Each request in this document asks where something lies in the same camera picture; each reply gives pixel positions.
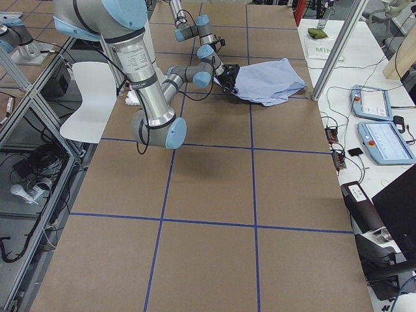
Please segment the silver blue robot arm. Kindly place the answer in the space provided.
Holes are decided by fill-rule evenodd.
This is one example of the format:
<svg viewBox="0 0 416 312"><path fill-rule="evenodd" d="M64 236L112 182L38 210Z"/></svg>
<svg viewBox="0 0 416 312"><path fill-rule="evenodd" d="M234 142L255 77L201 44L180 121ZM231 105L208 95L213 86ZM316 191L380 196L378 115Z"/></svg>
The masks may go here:
<svg viewBox="0 0 416 312"><path fill-rule="evenodd" d="M178 42L184 42L198 37L200 45L209 45L213 49L217 43L217 37L211 30L211 22L208 15L204 14L194 19L190 12L185 10L181 1L168 1L172 17L175 23L174 35Z"/></svg>
<svg viewBox="0 0 416 312"><path fill-rule="evenodd" d="M132 135L138 144L177 149L185 140L187 125L171 108L170 101L184 83L205 88L218 81L226 92L237 93L235 83L239 65L224 64L216 54L216 44L225 41L211 31L209 17L190 16L180 1L169 2L178 42L198 37L196 66L174 66L160 81L152 52L145 1L54 1L55 28L74 38L99 41L111 46L120 61L121 72L136 94L141 109L132 121Z"/></svg>

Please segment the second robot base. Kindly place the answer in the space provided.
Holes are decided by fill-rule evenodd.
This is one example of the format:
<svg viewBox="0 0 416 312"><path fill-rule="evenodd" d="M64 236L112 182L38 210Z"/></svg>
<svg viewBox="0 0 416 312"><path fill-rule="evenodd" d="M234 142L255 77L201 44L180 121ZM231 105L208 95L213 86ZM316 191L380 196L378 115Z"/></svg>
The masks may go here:
<svg viewBox="0 0 416 312"><path fill-rule="evenodd" d="M55 44L35 41L18 18L1 20L1 48L19 65L41 65L55 52Z"/></svg>

